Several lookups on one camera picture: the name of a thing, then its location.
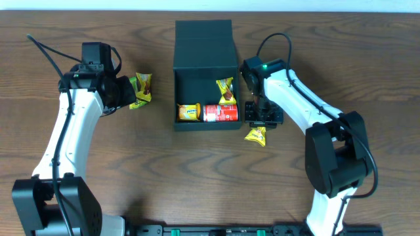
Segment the red chips can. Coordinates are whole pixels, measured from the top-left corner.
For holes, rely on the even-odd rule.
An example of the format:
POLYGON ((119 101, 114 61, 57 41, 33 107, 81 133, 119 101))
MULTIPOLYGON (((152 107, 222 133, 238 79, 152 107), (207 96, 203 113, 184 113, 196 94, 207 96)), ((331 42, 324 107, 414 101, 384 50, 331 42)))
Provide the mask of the red chips can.
POLYGON ((203 120, 205 122, 237 121, 239 118, 236 104, 206 105, 203 107, 203 120))

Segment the dark green box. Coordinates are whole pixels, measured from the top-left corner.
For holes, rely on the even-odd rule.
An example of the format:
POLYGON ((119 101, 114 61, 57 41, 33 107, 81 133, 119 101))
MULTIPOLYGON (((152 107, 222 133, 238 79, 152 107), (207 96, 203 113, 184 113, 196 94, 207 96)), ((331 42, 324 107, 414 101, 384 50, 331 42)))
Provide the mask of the dark green box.
POLYGON ((238 55, 231 20, 177 20, 175 22, 174 129, 176 131, 236 130, 242 120, 183 122, 178 120, 179 105, 218 104, 221 93, 219 79, 233 78, 233 94, 240 107, 238 55))

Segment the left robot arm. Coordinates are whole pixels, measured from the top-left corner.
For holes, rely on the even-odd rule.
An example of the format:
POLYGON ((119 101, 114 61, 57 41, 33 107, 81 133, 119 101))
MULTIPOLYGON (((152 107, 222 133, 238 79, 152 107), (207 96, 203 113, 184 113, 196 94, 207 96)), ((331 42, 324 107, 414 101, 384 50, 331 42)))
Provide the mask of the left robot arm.
POLYGON ((117 51, 82 44, 82 57, 58 83, 60 107, 49 144, 31 178, 16 180, 12 200, 26 235, 124 235, 125 219, 102 212, 85 182, 93 132, 102 116, 132 104, 129 78, 119 77, 117 51))

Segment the yellow-green chocolate snack packet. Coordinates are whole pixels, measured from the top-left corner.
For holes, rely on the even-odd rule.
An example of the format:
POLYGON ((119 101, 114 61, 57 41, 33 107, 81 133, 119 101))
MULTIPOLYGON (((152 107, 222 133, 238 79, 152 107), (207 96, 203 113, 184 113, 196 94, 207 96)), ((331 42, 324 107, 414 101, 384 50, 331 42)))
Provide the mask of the yellow-green chocolate snack packet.
POLYGON ((152 100, 151 94, 151 73, 136 73, 137 92, 136 97, 139 100, 150 102, 152 100))

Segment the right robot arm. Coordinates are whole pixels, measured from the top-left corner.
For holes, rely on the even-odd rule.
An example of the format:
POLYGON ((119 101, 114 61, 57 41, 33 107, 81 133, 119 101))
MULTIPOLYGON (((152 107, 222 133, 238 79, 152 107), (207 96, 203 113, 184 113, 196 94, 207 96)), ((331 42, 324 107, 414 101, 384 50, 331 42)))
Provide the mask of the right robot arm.
POLYGON ((264 63, 254 56, 243 61, 240 72, 255 97, 246 103, 250 125, 275 127, 286 113, 305 135, 305 171, 315 189, 312 208, 302 226, 276 226, 273 234, 381 235, 377 227, 343 222, 365 177, 377 175, 361 115, 325 103, 283 60, 264 63))

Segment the yellow Apollo chocolate packet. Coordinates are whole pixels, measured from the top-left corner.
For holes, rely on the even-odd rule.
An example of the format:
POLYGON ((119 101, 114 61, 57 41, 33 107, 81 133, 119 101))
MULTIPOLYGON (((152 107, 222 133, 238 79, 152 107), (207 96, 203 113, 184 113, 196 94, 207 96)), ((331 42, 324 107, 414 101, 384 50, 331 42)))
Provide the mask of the yellow Apollo chocolate packet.
POLYGON ((233 94, 233 77, 226 79, 216 80, 216 84, 220 90, 221 98, 219 100, 219 105, 232 105, 236 104, 236 99, 233 94))

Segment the yellow orange snack packet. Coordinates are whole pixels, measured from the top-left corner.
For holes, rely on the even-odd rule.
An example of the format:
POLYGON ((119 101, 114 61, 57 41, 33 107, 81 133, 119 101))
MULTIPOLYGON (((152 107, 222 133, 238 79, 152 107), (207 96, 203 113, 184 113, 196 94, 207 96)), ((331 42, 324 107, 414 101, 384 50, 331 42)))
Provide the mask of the yellow orange snack packet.
POLYGON ((252 128, 244 140, 257 142, 262 147, 264 147, 266 145, 266 128, 252 128))

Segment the green snack packet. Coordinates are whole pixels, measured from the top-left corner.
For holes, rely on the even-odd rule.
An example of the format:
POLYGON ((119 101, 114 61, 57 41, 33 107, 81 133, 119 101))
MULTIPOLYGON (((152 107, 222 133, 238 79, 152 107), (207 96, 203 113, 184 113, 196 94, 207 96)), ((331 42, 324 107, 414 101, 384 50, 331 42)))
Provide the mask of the green snack packet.
POLYGON ((139 86, 138 79, 136 77, 131 77, 129 80, 133 87, 134 98, 135 98, 134 102, 129 105, 129 109, 138 109, 138 108, 141 108, 142 106, 145 106, 148 102, 137 96, 138 86, 139 86))

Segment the orange biscuit packet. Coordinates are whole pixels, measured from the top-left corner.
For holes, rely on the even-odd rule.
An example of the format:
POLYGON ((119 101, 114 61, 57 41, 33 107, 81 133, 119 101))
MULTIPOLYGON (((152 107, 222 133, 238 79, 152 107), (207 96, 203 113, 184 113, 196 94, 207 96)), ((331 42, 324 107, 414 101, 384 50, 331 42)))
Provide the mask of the orange biscuit packet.
POLYGON ((201 104, 178 105, 179 121, 199 121, 201 114, 201 104))

